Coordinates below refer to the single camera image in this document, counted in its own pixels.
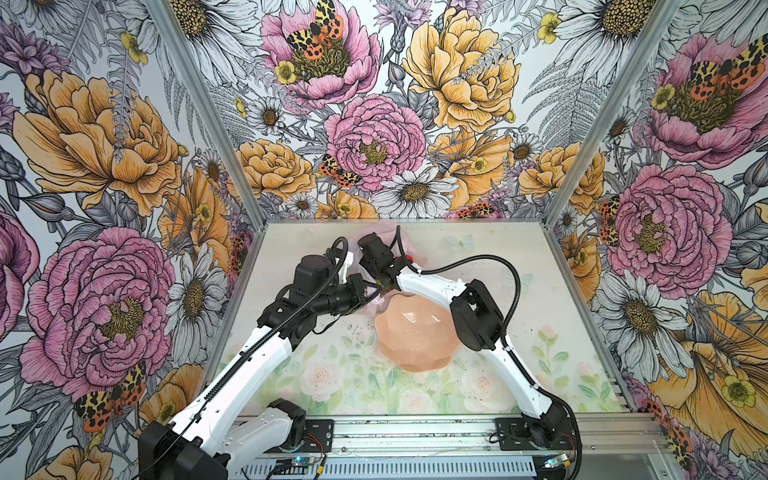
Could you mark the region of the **pink flower-shaped bowl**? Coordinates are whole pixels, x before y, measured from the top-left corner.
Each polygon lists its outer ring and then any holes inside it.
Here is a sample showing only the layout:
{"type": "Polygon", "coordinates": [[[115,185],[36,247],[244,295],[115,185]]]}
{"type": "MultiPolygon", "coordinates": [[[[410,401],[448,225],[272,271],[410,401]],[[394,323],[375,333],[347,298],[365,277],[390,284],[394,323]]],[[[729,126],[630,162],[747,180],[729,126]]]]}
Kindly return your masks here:
{"type": "Polygon", "coordinates": [[[445,368],[462,345],[450,312],[416,295],[392,296],[374,326],[379,352],[409,373],[445,368]]]}

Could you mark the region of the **pink plastic bag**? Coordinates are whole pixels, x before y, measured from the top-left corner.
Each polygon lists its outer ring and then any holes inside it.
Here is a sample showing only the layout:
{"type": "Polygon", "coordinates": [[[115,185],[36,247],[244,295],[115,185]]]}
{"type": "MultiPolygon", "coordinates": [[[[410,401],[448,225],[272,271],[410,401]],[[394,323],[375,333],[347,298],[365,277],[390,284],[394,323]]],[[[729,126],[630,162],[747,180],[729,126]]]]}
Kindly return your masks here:
{"type": "Polygon", "coordinates": [[[401,294],[396,276],[406,270],[406,262],[426,264],[426,256],[412,238],[394,221],[375,222],[351,238],[354,263],[351,273],[360,273],[379,287],[358,314],[376,316],[384,311],[392,296],[401,294]]]}

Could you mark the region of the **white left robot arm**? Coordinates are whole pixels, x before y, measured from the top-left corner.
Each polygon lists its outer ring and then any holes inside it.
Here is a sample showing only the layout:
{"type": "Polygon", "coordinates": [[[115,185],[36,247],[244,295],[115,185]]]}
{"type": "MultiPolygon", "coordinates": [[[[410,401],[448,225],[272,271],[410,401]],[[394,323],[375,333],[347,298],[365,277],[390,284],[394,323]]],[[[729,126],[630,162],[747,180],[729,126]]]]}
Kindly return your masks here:
{"type": "Polygon", "coordinates": [[[238,415],[276,367],[313,332],[318,317],[354,313],[380,288],[359,274],[331,277],[308,294],[284,287],[262,312],[245,345],[195,400],[168,424],[152,422],[140,435],[139,479],[227,479],[257,456],[302,435],[302,409],[281,401],[236,426],[238,415]]]}

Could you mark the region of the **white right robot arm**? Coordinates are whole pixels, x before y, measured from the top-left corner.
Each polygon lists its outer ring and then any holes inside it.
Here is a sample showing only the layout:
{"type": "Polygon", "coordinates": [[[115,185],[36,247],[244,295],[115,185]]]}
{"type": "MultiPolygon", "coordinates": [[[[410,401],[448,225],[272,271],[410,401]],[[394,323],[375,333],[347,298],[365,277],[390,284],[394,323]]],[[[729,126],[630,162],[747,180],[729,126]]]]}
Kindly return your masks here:
{"type": "Polygon", "coordinates": [[[537,449],[550,449],[564,438],[569,447],[578,450],[578,422],[570,405],[534,378],[509,338],[509,326],[521,297],[521,277],[515,266],[498,255],[478,254],[428,269],[406,255],[399,231],[395,232],[392,245],[397,252],[375,233],[363,236],[357,241],[360,266],[385,289],[416,295],[450,312],[460,342],[495,366],[517,401],[522,418],[522,425],[515,429],[517,438],[537,449]],[[443,276],[450,270],[481,261],[498,263],[512,276],[514,289],[506,312],[501,311],[483,281],[466,282],[443,276]]]}

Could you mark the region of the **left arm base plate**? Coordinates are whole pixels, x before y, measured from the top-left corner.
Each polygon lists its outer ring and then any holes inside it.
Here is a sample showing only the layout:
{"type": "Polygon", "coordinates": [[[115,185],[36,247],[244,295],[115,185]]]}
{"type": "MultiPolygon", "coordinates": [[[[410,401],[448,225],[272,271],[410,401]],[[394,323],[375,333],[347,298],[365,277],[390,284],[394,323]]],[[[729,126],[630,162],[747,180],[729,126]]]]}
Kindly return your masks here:
{"type": "Polygon", "coordinates": [[[277,447],[268,450],[270,454],[330,453],[333,447],[335,422],[330,418],[308,419],[300,435],[294,432],[277,447]]]}

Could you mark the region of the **aluminium front rail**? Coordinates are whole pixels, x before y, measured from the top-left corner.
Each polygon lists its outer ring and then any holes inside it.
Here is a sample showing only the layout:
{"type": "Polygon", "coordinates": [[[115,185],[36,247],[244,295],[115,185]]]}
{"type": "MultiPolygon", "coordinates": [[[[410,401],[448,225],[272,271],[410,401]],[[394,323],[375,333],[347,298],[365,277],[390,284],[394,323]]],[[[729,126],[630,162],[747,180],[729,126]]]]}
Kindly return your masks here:
{"type": "Polygon", "coordinates": [[[500,414],[336,416],[327,446],[262,454],[238,479],[680,479],[647,414],[579,413],[550,449],[500,414]]]}

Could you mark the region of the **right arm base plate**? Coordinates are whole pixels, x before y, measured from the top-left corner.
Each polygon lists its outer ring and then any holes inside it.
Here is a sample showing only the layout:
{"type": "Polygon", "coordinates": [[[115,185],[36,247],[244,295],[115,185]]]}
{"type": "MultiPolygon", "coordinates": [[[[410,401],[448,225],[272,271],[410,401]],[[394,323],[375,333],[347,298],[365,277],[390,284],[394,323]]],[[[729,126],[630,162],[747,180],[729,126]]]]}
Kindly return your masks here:
{"type": "Polygon", "coordinates": [[[494,419],[495,438],[502,451],[575,451],[577,439],[571,422],[559,424],[541,419],[498,417],[494,419]]]}

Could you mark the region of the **left aluminium corner post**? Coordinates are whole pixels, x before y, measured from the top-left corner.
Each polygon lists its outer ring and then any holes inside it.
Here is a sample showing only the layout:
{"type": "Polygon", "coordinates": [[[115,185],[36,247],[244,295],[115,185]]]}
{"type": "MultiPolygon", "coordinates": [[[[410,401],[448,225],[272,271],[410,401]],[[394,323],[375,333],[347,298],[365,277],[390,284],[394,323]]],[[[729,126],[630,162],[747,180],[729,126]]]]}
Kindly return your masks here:
{"type": "Polygon", "coordinates": [[[221,121],[204,76],[196,65],[192,49],[187,45],[187,40],[170,3],[168,1],[149,1],[147,9],[173,60],[178,77],[184,81],[196,110],[224,162],[253,227],[258,233],[263,234],[266,230],[266,219],[263,211],[236,156],[235,148],[221,121]]]}

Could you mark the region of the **aluminium corner post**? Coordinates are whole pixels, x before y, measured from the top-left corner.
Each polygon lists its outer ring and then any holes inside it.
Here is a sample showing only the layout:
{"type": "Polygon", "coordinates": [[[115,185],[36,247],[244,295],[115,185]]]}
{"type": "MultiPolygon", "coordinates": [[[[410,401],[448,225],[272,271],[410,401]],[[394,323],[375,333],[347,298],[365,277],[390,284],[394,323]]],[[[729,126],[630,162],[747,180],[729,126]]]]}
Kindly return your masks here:
{"type": "Polygon", "coordinates": [[[618,70],[615,82],[598,110],[595,121],[584,138],[574,163],[565,175],[563,183],[542,218],[544,227],[548,229],[554,227],[558,215],[572,198],[581,178],[598,152],[606,131],[618,115],[621,102],[629,95],[648,59],[657,52],[662,36],[668,31],[681,5],[682,1],[657,1],[654,5],[646,25],[640,31],[637,43],[630,51],[626,65],[618,70]]]}
{"type": "Polygon", "coordinates": [[[187,45],[187,40],[170,3],[168,1],[149,1],[147,9],[173,60],[178,77],[184,81],[196,110],[224,162],[253,227],[258,233],[263,234],[266,230],[266,219],[263,211],[236,156],[235,148],[221,121],[204,76],[196,65],[192,49],[187,45]]]}

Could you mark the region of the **right aluminium corner post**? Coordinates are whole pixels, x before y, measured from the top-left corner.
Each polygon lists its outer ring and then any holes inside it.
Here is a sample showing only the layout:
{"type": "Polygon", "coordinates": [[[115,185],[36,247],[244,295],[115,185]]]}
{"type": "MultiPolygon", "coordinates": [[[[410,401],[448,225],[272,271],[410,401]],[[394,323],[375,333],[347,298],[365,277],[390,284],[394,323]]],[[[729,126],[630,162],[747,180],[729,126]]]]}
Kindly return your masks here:
{"type": "Polygon", "coordinates": [[[629,95],[648,59],[657,52],[662,36],[668,31],[681,5],[682,1],[657,1],[654,5],[646,25],[640,31],[637,43],[630,51],[626,65],[618,70],[615,82],[598,110],[595,121],[584,138],[574,163],[565,175],[563,183],[542,218],[544,227],[548,229],[554,227],[558,215],[572,198],[581,178],[598,152],[606,131],[618,115],[621,102],[629,95]]]}

